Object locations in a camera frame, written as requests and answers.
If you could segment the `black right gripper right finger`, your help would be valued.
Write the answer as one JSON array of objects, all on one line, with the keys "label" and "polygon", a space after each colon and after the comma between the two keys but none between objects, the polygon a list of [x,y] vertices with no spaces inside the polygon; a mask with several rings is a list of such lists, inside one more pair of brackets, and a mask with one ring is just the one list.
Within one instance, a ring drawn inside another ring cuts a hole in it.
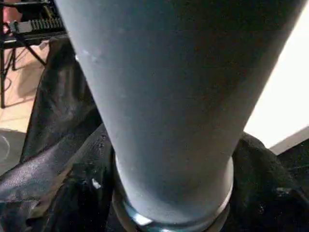
[{"label": "black right gripper right finger", "polygon": [[234,185],[226,232],[307,232],[309,196],[278,156],[243,133],[232,155]]}]

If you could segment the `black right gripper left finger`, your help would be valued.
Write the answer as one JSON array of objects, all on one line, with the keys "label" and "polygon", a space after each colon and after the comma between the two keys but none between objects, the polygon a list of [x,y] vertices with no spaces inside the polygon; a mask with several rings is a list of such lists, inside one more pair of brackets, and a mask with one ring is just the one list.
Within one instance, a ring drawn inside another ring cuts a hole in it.
[{"label": "black right gripper left finger", "polygon": [[41,203],[42,232],[103,232],[111,204],[113,148],[99,126],[68,161]]}]

